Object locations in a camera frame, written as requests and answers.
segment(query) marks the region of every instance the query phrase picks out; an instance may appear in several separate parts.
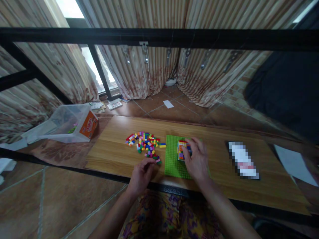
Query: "wooden table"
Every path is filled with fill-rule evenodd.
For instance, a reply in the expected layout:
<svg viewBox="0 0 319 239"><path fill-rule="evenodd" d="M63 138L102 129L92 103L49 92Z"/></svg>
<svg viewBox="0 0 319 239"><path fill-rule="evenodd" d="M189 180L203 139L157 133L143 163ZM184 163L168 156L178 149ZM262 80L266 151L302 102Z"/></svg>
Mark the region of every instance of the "wooden table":
<svg viewBox="0 0 319 239"><path fill-rule="evenodd" d="M135 145L127 146L125 139L138 131L152 133L161 142L166 141L167 134L201 138L207 144L212 178L228 198L310 215L306 209L308 201L258 134L114 116L89 152L86 168L130 177L143 155ZM242 141L246 145L261 180L241 179L235 173L226 141ZM199 191L193 180L165 176L165 148L157 147L156 154L163 163L153 173L152 182Z"/></svg>

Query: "patterned curtain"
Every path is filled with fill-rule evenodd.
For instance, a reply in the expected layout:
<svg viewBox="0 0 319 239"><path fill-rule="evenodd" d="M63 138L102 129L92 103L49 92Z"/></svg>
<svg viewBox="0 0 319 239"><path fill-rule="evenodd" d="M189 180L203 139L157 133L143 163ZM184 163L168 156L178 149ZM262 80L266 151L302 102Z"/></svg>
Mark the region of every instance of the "patterned curtain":
<svg viewBox="0 0 319 239"><path fill-rule="evenodd" d="M0 2L1 27L68 27L55 0ZM78 47L71 44L17 43L36 66L75 104L98 100L97 88ZM24 68L0 48L0 77ZM37 79L0 92L0 142L47 120L62 103Z"/></svg>
<svg viewBox="0 0 319 239"><path fill-rule="evenodd" d="M186 29L285 29L310 0L77 0L93 28L186 28ZM231 65L231 50L214 50L204 70L205 50L193 49L186 67L185 49L174 48L166 66L165 48L148 48L144 63L141 47L129 47L131 64L120 46L100 46L121 93L130 99L157 94L168 77L195 104L211 107L260 57L260 51L244 51Z"/></svg>

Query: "plastic storage box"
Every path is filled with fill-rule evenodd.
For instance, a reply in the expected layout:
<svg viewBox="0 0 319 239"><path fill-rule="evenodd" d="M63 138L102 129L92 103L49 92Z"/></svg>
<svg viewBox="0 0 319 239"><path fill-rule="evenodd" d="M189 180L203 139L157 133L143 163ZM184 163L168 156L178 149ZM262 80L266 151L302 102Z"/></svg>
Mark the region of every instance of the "plastic storage box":
<svg viewBox="0 0 319 239"><path fill-rule="evenodd" d="M54 139L63 143L89 142L98 124L90 105L61 105L42 124L38 138Z"/></svg>

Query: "colorful patterned skirt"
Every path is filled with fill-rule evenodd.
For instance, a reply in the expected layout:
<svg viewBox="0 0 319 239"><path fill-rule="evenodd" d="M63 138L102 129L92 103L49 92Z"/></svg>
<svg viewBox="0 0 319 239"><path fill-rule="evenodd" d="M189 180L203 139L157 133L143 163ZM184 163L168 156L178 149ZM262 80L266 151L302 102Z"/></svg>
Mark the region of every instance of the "colorful patterned skirt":
<svg viewBox="0 0 319 239"><path fill-rule="evenodd" d="M146 190L119 238L219 238L220 229L206 202Z"/></svg>

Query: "green baseplate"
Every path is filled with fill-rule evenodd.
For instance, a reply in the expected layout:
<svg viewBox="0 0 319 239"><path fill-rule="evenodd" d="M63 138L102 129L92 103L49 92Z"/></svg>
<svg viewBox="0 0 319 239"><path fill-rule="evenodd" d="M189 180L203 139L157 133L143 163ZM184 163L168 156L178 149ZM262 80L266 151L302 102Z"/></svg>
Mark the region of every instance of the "green baseplate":
<svg viewBox="0 0 319 239"><path fill-rule="evenodd" d="M192 179L184 162L177 160L178 141L184 137L166 135L165 175L177 178Z"/></svg>

